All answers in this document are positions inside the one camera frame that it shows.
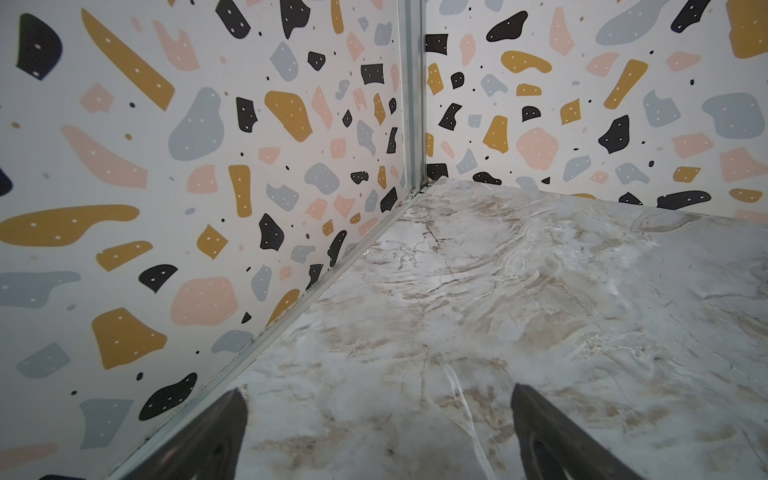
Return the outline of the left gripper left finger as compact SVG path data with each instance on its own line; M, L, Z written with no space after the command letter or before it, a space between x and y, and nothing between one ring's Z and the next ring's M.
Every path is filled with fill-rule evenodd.
M139 451L121 479L233 479L248 423L238 389L221 395L186 424Z

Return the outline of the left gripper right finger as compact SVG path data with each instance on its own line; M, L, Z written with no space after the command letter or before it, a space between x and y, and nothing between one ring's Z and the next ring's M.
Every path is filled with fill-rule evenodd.
M528 479L637 479L639 475L530 385L510 407Z

